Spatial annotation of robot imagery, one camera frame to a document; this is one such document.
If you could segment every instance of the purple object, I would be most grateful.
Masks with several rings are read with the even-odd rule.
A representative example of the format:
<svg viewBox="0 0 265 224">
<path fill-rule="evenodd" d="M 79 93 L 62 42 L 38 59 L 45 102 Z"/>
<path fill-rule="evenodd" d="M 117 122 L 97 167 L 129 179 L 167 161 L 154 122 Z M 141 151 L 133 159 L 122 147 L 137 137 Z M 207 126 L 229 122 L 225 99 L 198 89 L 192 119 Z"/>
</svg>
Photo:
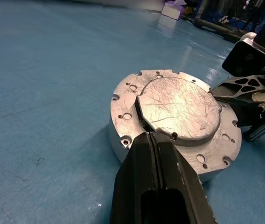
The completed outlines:
<svg viewBox="0 0 265 224">
<path fill-rule="evenodd" d="M 167 1 L 165 2 L 165 6 L 164 7 L 171 7 L 176 9 L 177 11 L 180 11 L 179 17 L 177 18 L 177 20 L 179 20 L 184 12 L 184 7 L 181 4 L 184 4 L 184 0 L 176 0 L 176 1 Z"/>
</svg>

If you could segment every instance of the blue floor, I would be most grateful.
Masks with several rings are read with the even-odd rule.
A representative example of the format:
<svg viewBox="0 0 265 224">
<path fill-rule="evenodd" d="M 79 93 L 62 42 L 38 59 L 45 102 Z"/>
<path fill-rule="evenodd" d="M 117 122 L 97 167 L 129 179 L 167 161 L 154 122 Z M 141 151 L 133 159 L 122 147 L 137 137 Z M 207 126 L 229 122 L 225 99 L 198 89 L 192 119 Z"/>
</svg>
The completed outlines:
<svg viewBox="0 0 265 224">
<path fill-rule="evenodd" d="M 144 69 L 215 86 L 232 47 L 145 11 L 0 1 L 0 223 L 109 223 L 114 88 Z M 265 224 L 265 136 L 205 190 L 220 224 Z"/>
</svg>

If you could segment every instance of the machined aluminum part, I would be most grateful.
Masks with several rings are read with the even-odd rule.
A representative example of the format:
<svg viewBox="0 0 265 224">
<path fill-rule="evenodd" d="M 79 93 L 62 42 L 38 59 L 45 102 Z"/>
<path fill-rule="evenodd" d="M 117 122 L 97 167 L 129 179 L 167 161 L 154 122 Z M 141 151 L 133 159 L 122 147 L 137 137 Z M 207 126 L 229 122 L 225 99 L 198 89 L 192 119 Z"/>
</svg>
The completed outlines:
<svg viewBox="0 0 265 224">
<path fill-rule="evenodd" d="M 210 86 L 186 73 L 142 70 L 123 79 L 111 100 L 110 140 L 123 162 L 138 135 L 167 135 L 202 181 L 237 157 L 241 131 L 231 107 L 208 93 Z"/>
</svg>

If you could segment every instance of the mounting hole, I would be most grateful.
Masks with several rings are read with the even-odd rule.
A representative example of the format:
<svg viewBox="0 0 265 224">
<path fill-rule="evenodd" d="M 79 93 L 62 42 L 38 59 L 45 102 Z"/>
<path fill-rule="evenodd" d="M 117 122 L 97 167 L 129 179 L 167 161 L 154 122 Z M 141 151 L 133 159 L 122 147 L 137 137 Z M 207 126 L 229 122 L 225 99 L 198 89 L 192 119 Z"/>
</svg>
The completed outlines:
<svg viewBox="0 0 265 224">
<path fill-rule="evenodd" d="M 230 137 L 227 135 L 227 134 L 222 134 L 222 138 L 225 140 L 225 141 L 229 141 L 230 140 Z"/>
<path fill-rule="evenodd" d="M 205 163 L 205 157 L 203 155 L 201 155 L 201 154 L 197 155 L 197 160 L 200 163 Z"/>
<path fill-rule="evenodd" d="M 117 94 L 113 94 L 112 96 L 112 100 L 119 100 L 120 96 L 118 96 Z"/>
<path fill-rule="evenodd" d="M 123 114 L 123 117 L 124 119 L 129 120 L 130 118 L 132 118 L 132 115 L 130 113 L 125 113 Z"/>
<path fill-rule="evenodd" d="M 232 124 L 237 127 L 237 120 L 232 121 Z"/>
<path fill-rule="evenodd" d="M 131 88 L 131 90 L 136 90 L 137 86 L 136 85 L 131 85 L 129 88 Z"/>
<path fill-rule="evenodd" d="M 230 165 L 233 162 L 233 160 L 230 159 L 228 156 L 224 156 L 223 157 L 223 162 L 226 164 L 226 166 L 228 166 L 228 165 Z"/>
<path fill-rule="evenodd" d="M 171 139 L 172 140 L 176 140 L 177 139 L 177 137 L 178 137 L 178 134 L 176 133 L 176 132 L 173 132 L 172 134 L 171 134 Z"/>
</svg>

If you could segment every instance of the aluminum disc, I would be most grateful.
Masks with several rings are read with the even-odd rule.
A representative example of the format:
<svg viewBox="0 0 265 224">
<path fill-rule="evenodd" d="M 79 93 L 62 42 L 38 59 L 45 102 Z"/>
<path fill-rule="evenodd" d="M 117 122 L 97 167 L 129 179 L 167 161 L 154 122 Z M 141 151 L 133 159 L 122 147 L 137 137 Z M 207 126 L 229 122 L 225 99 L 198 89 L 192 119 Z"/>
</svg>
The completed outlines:
<svg viewBox="0 0 265 224">
<path fill-rule="evenodd" d="M 149 128 L 168 136 L 202 181 L 228 167 L 238 155 L 241 131 L 230 106 L 216 101 L 209 89 L 200 79 L 171 70 L 142 70 L 123 79 L 109 122 L 119 160 Z"/>
</svg>

